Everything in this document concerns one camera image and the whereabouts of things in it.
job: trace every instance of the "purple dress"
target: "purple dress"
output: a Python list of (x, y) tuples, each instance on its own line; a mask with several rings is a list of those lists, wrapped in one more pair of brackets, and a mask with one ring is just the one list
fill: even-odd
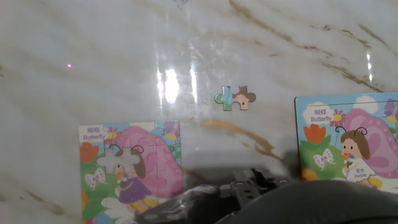
[(120, 203), (130, 204), (151, 195), (148, 188), (141, 182), (138, 177), (127, 179), (127, 181), (121, 184), (121, 188), (125, 188), (130, 184), (131, 186), (129, 188), (120, 191)]

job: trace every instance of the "cartoon girl's face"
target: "cartoon girl's face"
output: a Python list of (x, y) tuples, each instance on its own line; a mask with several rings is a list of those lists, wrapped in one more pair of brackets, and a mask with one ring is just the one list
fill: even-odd
[(123, 178), (124, 175), (124, 168), (122, 165), (116, 166), (116, 169), (114, 171), (114, 174), (116, 175), (116, 180), (120, 180)]
[(355, 159), (362, 158), (358, 145), (352, 139), (346, 139), (343, 142), (341, 155), (344, 153), (350, 153)]

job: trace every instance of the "pink butterfly wing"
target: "pink butterfly wing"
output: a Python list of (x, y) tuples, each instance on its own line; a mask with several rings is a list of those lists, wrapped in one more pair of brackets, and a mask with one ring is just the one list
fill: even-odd
[(182, 171), (163, 139), (148, 134), (140, 127), (131, 126), (122, 132), (119, 147), (123, 149), (136, 145), (144, 148), (141, 156), (146, 176), (141, 179), (142, 183), (156, 197), (173, 198), (180, 194), (183, 186)]
[(368, 131), (365, 138), (371, 157), (366, 163), (381, 177), (398, 178), (398, 145), (388, 126), (361, 109), (353, 109), (347, 114), (345, 128), (352, 131), (360, 127)]

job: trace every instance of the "cartoon girl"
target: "cartoon girl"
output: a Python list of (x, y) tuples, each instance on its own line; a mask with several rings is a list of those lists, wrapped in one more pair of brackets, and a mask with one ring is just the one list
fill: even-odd
[(360, 127), (356, 130), (345, 132), (341, 136), (341, 155), (343, 156), (343, 158), (349, 155), (348, 162), (343, 168), (343, 174), (344, 176), (346, 176), (347, 181), (363, 181), (367, 186), (376, 188), (368, 181), (368, 178), (371, 175), (376, 175), (376, 173), (365, 162), (365, 160), (368, 160), (370, 158), (369, 144), (365, 138), (365, 135), (367, 133), (368, 131), (366, 130), (366, 128)]
[[(131, 155), (134, 156), (131, 173), (125, 173), (122, 165), (117, 165), (115, 170), (119, 202), (125, 204), (127, 209), (136, 215), (158, 205), (156, 200), (148, 197), (151, 192), (141, 181), (146, 176), (145, 164), (141, 156), (143, 151), (142, 146), (134, 146), (131, 149)], [(122, 154), (123, 152), (119, 151), (115, 156), (119, 157)]]

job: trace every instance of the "white butterfly drawing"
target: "white butterfly drawing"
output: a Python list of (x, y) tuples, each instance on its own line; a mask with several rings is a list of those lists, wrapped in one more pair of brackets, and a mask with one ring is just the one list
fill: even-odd
[(90, 187), (92, 187), (93, 190), (95, 190), (95, 187), (98, 184), (100, 184), (100, 183), (106, 184), (106, 182), (105, 182), (105, 180), (106, 180), (105, 179), (105, 172), (101, 168), (98, 168), (95, 171), (94, 175), (93, 174), (86, 174), (85, 175), (85, 180), (86, 180), (86, 183)]
[(314, 155), (313, 160), (319, 167), (322, 168), (321, 171), (323, 171), (323, 168), (325, 168), (328, 163), (336, 164), (335, 162), (333, 162), (333, 154), (331, 153), (330, 149), (326, 149), (325, 151), (323, 151), (323, 155)]

